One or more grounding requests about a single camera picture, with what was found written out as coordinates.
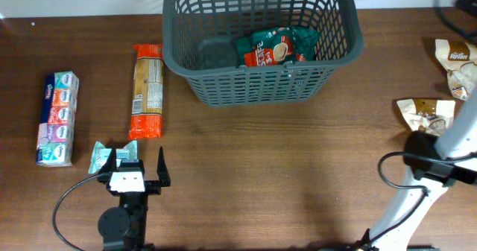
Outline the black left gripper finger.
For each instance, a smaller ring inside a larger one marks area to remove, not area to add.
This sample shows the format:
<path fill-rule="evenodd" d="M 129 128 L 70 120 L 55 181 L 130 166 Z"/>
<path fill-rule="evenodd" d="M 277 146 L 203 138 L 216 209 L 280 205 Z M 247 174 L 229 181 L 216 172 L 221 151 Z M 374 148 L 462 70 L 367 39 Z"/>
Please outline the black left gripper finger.
<path fill-rule="evenodd" d="M 158 162 L 157 162 L 157 176 L 160 182 L 170 181 L 170 175 L 168 173 L 167 165 L 165 163 L 163 147 L 159 148 L 159 155 L 158 155 Z"/>
<path fill-rule="evenodd" d="M 117 168 L 117 164 L 116 164 L 116 150 L 115 150 L 115 149 L 112 149 L 112 150 L 110 151 L 109 156 L 107 157 L 106 162 L 104 163 L 104 165 L 103 165 L 103 167 L 102 167 L 102 173 L 103 173 L 103 174 L 108 174 L 108 173 L 115 172 L 115 171 L 116 171 L 116 168 Z"/>

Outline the multicolour Kleenex tissue pack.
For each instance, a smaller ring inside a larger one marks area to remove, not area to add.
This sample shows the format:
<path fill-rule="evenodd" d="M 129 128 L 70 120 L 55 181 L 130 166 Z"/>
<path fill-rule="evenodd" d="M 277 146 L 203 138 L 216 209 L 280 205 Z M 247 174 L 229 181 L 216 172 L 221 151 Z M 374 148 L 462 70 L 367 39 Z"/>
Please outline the multicolour Kleenex tissue pack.
<path fill-rule="evenodd" d="M 78 90 L 79 79 L 73 72 L 56 72 L 46 77 L 37 136 L 37 165 L 72 165 Z"/>

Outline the green Nescafe coffee bag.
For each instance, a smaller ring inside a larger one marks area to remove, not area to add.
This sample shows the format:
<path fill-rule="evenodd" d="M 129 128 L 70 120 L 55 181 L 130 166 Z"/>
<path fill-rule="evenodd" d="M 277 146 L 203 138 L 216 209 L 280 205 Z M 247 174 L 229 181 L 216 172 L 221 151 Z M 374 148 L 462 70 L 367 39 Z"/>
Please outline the green Nescafe coffee bag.
<path fill-rule="evenodd" d="M 269 28 L 236 40 L 238 66 L 275 66 L 314 59 L 320 32 L 299 26 Z"/>

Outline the beige brown grain bag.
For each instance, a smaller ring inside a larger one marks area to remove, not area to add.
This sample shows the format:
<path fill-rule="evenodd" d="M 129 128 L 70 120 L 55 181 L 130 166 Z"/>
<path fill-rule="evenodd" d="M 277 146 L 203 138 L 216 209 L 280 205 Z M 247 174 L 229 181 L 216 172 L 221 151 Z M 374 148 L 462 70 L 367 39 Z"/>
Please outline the beige brown grain bag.
<path fill-rule="evenodd" d="M 442 136 L 454 121 L 454 101 L 410 98 L 397 101 L 397 106 L 412 131 Z"/>

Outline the beige white rice bag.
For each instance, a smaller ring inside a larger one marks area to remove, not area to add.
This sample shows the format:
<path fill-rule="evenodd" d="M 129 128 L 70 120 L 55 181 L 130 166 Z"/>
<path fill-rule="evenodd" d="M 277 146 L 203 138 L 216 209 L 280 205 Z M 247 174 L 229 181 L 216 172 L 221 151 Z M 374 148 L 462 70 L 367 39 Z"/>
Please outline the beige white rice bag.
<path fill-rule="evenodd" d="M 436 39 L 435 57 L 446 70 L 452 97 L 466 101 L 476 87 L 476 46 Z"/>

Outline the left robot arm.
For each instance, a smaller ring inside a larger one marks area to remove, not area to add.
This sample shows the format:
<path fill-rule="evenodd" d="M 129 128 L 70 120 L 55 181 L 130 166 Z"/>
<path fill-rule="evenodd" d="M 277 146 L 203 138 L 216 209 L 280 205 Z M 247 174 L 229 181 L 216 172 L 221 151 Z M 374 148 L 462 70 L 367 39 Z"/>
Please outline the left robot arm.
<path fill-rule="evenodd" d="M 145 179 L 141 159 L 116 162 L 112 150 L 98 172 L 98 181 L 119 198 L 119 205 L 106 210 L 98 219 L 98 232 L 103 238 L 104 250 L 154 250 L 145 242 L 148 198 L 158 196 L 164 187 L 171 185 L 165 163 L 164 151 L 159 149 L 157 179 Z"/>

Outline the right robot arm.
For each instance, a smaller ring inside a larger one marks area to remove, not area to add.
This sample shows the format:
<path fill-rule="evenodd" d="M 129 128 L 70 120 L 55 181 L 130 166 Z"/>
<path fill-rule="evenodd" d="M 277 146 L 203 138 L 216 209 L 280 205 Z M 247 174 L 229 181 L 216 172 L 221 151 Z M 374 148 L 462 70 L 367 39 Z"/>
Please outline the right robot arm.
<path fill-rule="evenodd" d="M 382 166 L 401 156 L 401 185 L 391 182 Z M 405 149 L 384 155 L 377 165 L 380 178 L 397 190 L 382 219 L 368 229 L 355 250 L 407 250 L 412 235 L 437 199 L 455 182 L 476 185 L 476 93 L 463 104 L 453 125 L 442 136 L 413 132 Z"/>

